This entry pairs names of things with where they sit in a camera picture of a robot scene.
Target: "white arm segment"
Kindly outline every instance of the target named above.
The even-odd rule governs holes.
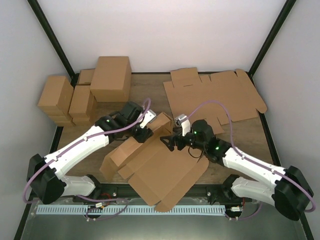
[[[96,187],[88,176],[63,176],[61,180],[66,183],[61,196],[88,196]]]
[[[269,189],[260,182],[238,177],[233,182],[231,190],[240,198],[250,198],[270,204],[272,206],[275,205],[275,201],[271,197],[275,191]]]
[[[261,161],[253,156],[250,156],[243,151],[237,150],[244,156],[254,160],[257,163],[260,163],[264,166],[267,166],[271,169],[274,169],[278,171],[281,174],[285,174],[284,168],[280,166],[274,166],[269,163],[266,163],[264,161]],[[239,156],[236,151],[231,147],[228,151],[225,153],[225,157],[223,157],[223,164],[225,167],[230,169],[238,170],[239,172],[257,180],[258,182],[264,184],[269,189],[274,189],[276,184],[275,181],[281,180],[281,176],[272,173],[269,170],[266,170],[258,165],[255,165],[246,159],[243,159],[242,156]]]
[[[104,134],[95,136],[87,139],[87,136],[92,134],[102,133],[104,132],[99,126],[92,126],[85,134],[69,143],[67,146],[61,148],[60,150],[50,153],[45,156],[45,161],[49,162],[54,159],[53,163],[49,165],[51,169],[55,168],[55,175],[58,179],[61,179],[74,165],[79,163],[85,157],[89,156],[91,153],[96,150],[103,148],[109,144],[109,137]],[[66,152],[64,155],[57,159],[57,155],[61,153],[63,150],[67,149],[74,143],[78,142],[81,139],[86,139],[79,143],[77,146],[73,147],[71,150]]]

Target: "robotic arm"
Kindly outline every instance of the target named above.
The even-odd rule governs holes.
[[[152,130],[146,127],[156,118],[152,110],[147,109],[137,124],[128,127],[141,118],[143,111],[141,106],[129,101],[121,111],[101,117],[85,134],[62,149],[44,157],[34,155],[29,161],[27,181],[45,164],[53,162],[30,183],[32,190],[44,204],[72,195],[96,199],[100,195],[101,184],[94,176],[66,176],[66,173],[91,153],[122,138],[125,135],[123,130],[127,130],[126,135],[133,136],[137,142],[145,142],[153,135]]]
[[[195,121],[191,126],[187,116],[183,114],[175,119],[175,123],[177,127],[173,128],[173,135],[161,137],[170,151],[175,146],[179,151],[184,147],[200,149],[201,156],[207,157],[209,161],[238,170],[256,180],[230,175],[223,183],[227,197],[259,200],[275,206],[288,219],[300,219],[310,200],[286,178],[281,177],[283,175],[290,178],[313,197],[313,191],[298,168],[274,166],[238,148],[234,149],[229,142],[217,138],[212,127],[203,119]]]

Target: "black frame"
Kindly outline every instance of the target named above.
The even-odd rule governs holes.
[[[53,48],[55,49],[56,53],[58,54],[63,66],[65,67],[67,73],[70,76],[71,79],[71,85],[74,87],[77,84],[78,81],[78,77],[79,77],[79,73],[75,73],[72,66],[69,63],[69,60],[66,56],[66,54],[64,53],[53,29],[51,28],[44,12],[41,9],[41,6],[39,5],[37,0],[27,0],[29,5],[31,6],[35,16],[37,17],[39,23],[41,24],[44,32],[46,33],[48,39],[50,40]],[[263,61],[268,49],[270,48],[272,42],[274,41],[274,39],[276,38],[279,30],[281,29],[283,23],[285,22],[287,16],[289,15],[291,9],[293,8],[294,4],[295,4],[296,0],[287,0],[285,2],[285,4],[282,7],[281,12],[279,13],[277,19],[275,20],[268,36],[266,37],[258,55],[256,56],[249,72],[247,73],[248,76],[250,77],[251,81],[253,82],[253,76],[256,73],[259,65],[261,64],[261,62]],[[169,74],[169,72],[144,72],[144,74]],[[261,123],[262,123],[262,127],[263,127],[263,131],[267,140],[267,144],[271,153],[271,157],[273,160],[273,163],[277,166],[280,166],[280,160],[276,151],[276,147],[274,144],[274,141],[272,139],[271,133],[270,133],[270,129],[268,127],[268,123],[266,120],[266,117],[264,114],[259,114]],[[50,149],[50,153],[55,152],[58,148],[58,144],[61,138],[61,134],[63,131],[63,127],[57,127],[54,138],[53,138],[53,142],[51,145],[51,149]],[[202,185],[202,186],[194,186],[190,189],[190,191],[187,193],[188,196],[206,196],[206,192],[207,189],[212,187],[215,188],[215,186],[217,186],[218,184],[211,184],[211,185]],[[135,193],[135,191],[129,186],[127,185],[126,188],[122,189],[122,194],[126,195],[127,197],[134,197],[136,196],[137,193]],[[26,220],[29,214],[31,208],[31,204],[27,204],[24,210],[24,213],[22,215],[20,224],[18,226],[16,235],[14,237],[15,240],[19,240],[22,237],[23,234],[23,230],[26,224]],[[311,229],[309,227],[308,221],[306,219],[305,214],[303,214],[300,218],[300,221],[302,223],[305,235],[307,237],[308,240],[313,240],[314,237],[312,235]]]

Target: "black post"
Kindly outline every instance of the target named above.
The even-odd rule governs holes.
[[[67,59],[67,56],[64,53],[64,50],[62,49],[54,31],[52,30],[44,12],[42,11],[39,3],[37,0],[27,0],[30,4],[35,16],[38,18],[39,23],[41,24],[43,30],[45,31],[47,37],[49,38],[52,46],[54,47],[56,53],[58,54],[62,64],[64,65],[65,70],[68,72],[71,80],[75,78],[75,72],[73,68],[71,67],[69,60]]]
[[[261,64],[262,60],[264,59],[268,49],[270,48],[272,42],[276,38],[276,35],[278,34],[280,28],[284,24],[287,16],[289,15],[289,13],[290,13],[292,7],[295,5],[296,1],[297,0],[286,0],[281,12],[279,13],[277,19],[275,20],[268,36],[266,37],[258,55],[256,56],[252,66],[249,70],[249,76],[253,77],[253,75],[255,75],[259,65]]]

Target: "wooden table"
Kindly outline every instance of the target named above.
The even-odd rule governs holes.
[[[133,74],[131,82],[131,90],[129,99],[138,104],[142,104],[143,100],[147,97],[151,98],[151,109],[159,114],[165,112],[172,116],[169,102],[166,96],[163,82],[171,81],[170,74]],[[113,111],[118,111],[124,106],[124,103],[99,103],[96,109],[96,118],[100,118]],[[65,127],[58,145],[58,149],[69,144],[90,127],[76,126]],[[225,133],[219,134],[218,137],[229,141],[230,131],[229,125],[223,125],[222,128]],[[267,163],[272,164],[272,158],[266,141],[266,136],[261,124],[260,119],[253,118],[233,123],[233,139],[237,147],[245,153],[261,159]],[[114,148],[119,146],[121,141],[115,141],[108,146],[99,149],[86,159],[82,160],[74,166],[67,175],[69,176],[84,176],[87,174],[94,175],[100,182],[106,183],[105,178],[99,171],[99,168],[107,155]],[[206,172],[197,181],[197,184],[221,184],[230,174],[243,174],[222,167],[218,164],[209,164]],[[112,183],[127,183],[127,180],[116,174]]]

